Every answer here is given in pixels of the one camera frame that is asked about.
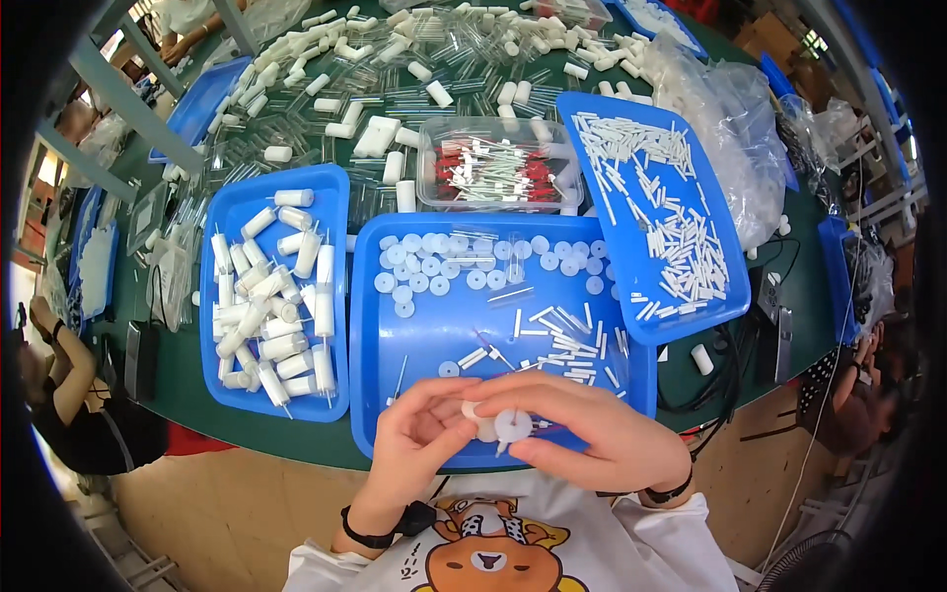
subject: transparent bag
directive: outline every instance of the transparent bag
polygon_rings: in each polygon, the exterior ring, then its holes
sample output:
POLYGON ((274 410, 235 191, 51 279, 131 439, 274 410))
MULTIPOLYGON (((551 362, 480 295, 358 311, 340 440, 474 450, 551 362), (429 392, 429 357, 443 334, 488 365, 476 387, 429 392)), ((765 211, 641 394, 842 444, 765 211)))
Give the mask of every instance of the transparent bag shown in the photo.
POLYGON ((703 64, 665 32, 646 51, 654 105, 687 120, 717 174, 741 248, 760 246, 779 226, 786 193, 786 149, 766 76, 744 63, 703 64))
MULTIPOLYGON (((250 32, 259 43, 267 42, 299 22, 312 0, 257 0, 243 11, 250 32)), ((202 67, 229 62, 241 55, 233 38, 224 39, 202 67)))

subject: black wristband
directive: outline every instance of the black wristband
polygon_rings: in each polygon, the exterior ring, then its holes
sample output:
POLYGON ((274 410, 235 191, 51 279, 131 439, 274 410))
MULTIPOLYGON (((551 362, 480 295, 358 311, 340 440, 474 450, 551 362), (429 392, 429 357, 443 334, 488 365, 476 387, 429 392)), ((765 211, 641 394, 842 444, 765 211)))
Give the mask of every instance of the black wristband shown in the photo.
POLYGON ((56 326, 53 327, 53 333, 51 333, 53 343, 59 343, 59 330, 62 329, 63 327, 65 327, 65 323, 63 323, 63 320, 62 319, 57 320, 56 326))
POLYGON ((675 487, 669 492, 656 492, 652 488, 645 488, 645 495, 655 504, 667 504, 672 499, 683 493, 690 485, 690 480, 694 478, 694 467, 690 466, 690 474, 688 475, 688 480, 684 482, 683 485, 675 487))

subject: floor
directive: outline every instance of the floor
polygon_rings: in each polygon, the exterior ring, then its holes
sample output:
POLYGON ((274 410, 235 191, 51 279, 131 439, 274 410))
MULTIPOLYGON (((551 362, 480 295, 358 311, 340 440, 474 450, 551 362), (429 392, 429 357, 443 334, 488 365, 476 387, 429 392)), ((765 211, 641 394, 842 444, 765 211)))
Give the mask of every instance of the floor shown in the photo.
MULTIPOLYGON (((784 425, 793 408, 782 389, 744 407, 698 459, 695 480, 708 498, 708 524, 724 553, 755 566, 769 551, 792 495, 809 435, 801 430, 740 442, 784 425)), ((795 507, 817 491, 836 459, 815 444, 795 507)), ((290 549, 307 537, 327 546, 366 474, 235 449, 163 457, 115 479, 126 528, 151 556, 168 554, 196 592, 279 590, 290 549)))

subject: green table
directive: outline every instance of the green table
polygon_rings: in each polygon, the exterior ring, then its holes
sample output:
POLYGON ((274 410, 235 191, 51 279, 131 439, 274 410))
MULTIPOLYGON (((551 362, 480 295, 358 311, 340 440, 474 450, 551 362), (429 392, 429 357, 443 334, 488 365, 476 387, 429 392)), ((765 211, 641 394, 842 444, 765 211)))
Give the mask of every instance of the green table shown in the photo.
MULTIPOLYGON (((349 3, 342 2, 322 3, 311 9, 306 17, 332 8, 344 14, 348 6, 349 3)), ((512 3, 509 3, 509 6, 516 8, 512 3)), ((371 7, 363 5, 363 13, 380 18, 386 16, 377 5, 371 7)), ((628 24, 617 12, 614 14, 616 20, 605 28, 606 33, 608 35, 613 32, 630 34, 631 29, 628 24)), ((687 17, 684 17, 684 20, 712 59, 756 64, 753 58, 731 45, 723 36, 687 17)), ((198 47, 194 56, 197 64, 205 60, 217 40, 216 37, 211 38, 198 47)), ((555 76, 546 83, 565 87, 566 83, 562 74, 564 54, 563 51, 553 51, 543 56, 539 61, 527 65, 527 73, 548 67, 555 76)), ((313 66, 314 64, 311 63, 308 69, 314 70, 313 66)), ((187 82, 192 82, 198 73, 199 68, 191 67, 184 78, 187 82)), ((634 92, 651 93, 651 87, 647 83, 631 80, 619 68, 605 73, 591 71, 588 80, 582 83, 581 88, 586 92, 591 92, 600 80, 610 80, 613 83, 625 80, 634 92)), ((348 159, 350 146, 347 144, 344 142, 342 146, 337 147, 337 157, 340 161, 348 159)), ((161 179, 162 167, 147 164, 147 153, 150 148, 151 146, 147 145, 141 137, 133 136, 127 143, 125 152, 112 166, 112 172, 123 180, 129 180, 132 177, 140 179, 142 194, 161 179)), ((783 284, 785 304, 794 311, 792 371, 793 374, 797 374, 824 355, 834 344, 826 271, 815 231, 815 225, 821 220, 823 214, 816 200, 806 190, 800 193, 787 193, 785 211, 792 220, 792 237, 800 240, 802 244, 793 273, 783 284)), ((128 321, 144 320, 148 317, 148 306, 145 300, 148 274, 147 270, 139 269, 131 258, 124 257, 125 235, 128 228, 128 216, 124 208, 118 216, 118 223, 122 237, 121 256, 116 263, 114 279, 113 306, 116 320, 114 323, 106 321, 94 323, 92 333, 108 332, 114 337, 116 344, 124 348, 128 321)), ((768 260, 776 254, 777 249, 778 246, 775 244, 764 245, 759 249, 759 258, 753 263, 760 264, 768 260)), ((795 247, 787 244, 782 255, 771 263, 771 269, 785 274, 794 252, 795 247)), ((658 365, 661 387, 670 403, 686 402, 703 385, 705 379, 697 372, 690 359, 689 351, 697 343, 702 342, 709 346, 712 339, 713 335, 708 331, 670 344, 669 361, 658 365)), ((218 404, 205 387, 196 323, 183 326, 178 333, 161 332, 158 358, 157 395, 154 402, 148 404, 148 408, 155 413, 218 440, 277 457, 348 469, 366 470, 370 466, 370 461, 356 448, 352 439, 348 414, 334 423, 293 422, 282 417, 260 415, 218 404)), ((773 388, 773 385, 754 383, 752 371, 748 372, 748 376, 750 380, 744 386, 741 404, 750 403, 773 388)), ((671 429, 684 431, 716 418, 720 406, 720 401, 714 401, 699 412, 687 415, 670 415, 659 411, 657 419, 671 429)))

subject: plastic bag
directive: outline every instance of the plastic bag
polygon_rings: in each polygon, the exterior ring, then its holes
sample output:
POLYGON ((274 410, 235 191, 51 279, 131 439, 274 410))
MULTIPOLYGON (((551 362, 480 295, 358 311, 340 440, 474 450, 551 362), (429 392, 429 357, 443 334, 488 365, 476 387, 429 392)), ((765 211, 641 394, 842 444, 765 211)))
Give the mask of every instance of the plastic bag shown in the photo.
MULTIPOLYGON (((100 167, 110 169, 121 154, 125 137, 131 130, 131 126, 117 113, 110 113, 79 143, 79 150, 95 158, 100 167)), ((90 188, 93 185, 76 167, 69 167, 63 183, 72 188, 90 188)))
MULTIPOLYGON (((267 42, 299 22, 312 0, 257 0, 243 11, 250 32, 259 43, 267 42)), ((229 62, 241 55, 233 38, 224 39, 214 49, 201 71, 215 63, 229 62)))
POLYGON ((786 193, 786 149, 766 76, 744 63, 704 65, 665 32, 645 51, 654 105, 687 120, 717 174, 741 248, 760 246, 779 226, 786 193))

